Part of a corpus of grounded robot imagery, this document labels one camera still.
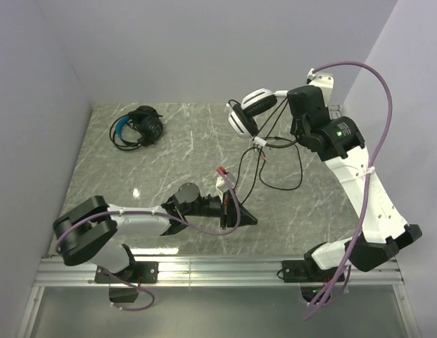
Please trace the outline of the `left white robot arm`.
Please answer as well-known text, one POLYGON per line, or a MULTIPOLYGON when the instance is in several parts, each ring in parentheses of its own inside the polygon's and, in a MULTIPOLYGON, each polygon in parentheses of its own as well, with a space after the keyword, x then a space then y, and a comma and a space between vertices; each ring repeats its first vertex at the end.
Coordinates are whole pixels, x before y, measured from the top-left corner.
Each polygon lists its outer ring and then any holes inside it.
POLYGON ((136 263, 126 244, 113 241, 115 236, 173 236, 190 226, 189 216, 218 218, 223 234, 258 224, 225 184, 216 196, 203 196, 196 184, 188 182, 165 203, 151 208, 116 206, 106 203, 102 196, 87 199, 53 223, 56 251, 66 266, 90 262, 127 277, 136 263))

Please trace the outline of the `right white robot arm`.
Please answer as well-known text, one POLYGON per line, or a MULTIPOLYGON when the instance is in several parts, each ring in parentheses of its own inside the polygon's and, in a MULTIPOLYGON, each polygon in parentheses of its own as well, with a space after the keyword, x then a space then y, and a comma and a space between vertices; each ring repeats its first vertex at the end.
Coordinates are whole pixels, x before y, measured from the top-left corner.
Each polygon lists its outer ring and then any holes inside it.
POLYGON ((330 169, 360 220, 353 237, 317 245, 304 255, 305 262, 314 270, 350 263, 367 272, 421 238, 421 228, 406 221, 387 195, 355 122, 345 116, 331 119, 316 86, 292 89, 286 98, 291 134, 330 169))

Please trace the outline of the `black blue headphones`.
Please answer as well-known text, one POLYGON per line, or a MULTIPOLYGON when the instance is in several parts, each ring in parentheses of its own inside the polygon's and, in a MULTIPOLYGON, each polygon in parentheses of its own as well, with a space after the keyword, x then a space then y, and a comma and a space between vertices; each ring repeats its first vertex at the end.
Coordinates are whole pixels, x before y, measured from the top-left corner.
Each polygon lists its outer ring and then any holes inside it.
POLYGON ((132 151, 155 144, 162 136, 164 126, 162 115, 152 106, 139 106, 135 110, 120 116, 111 126, 109 138, 120 150, 132 151), (125 126, 138 132, 136 141, 127 141, 122 131, 125 126))

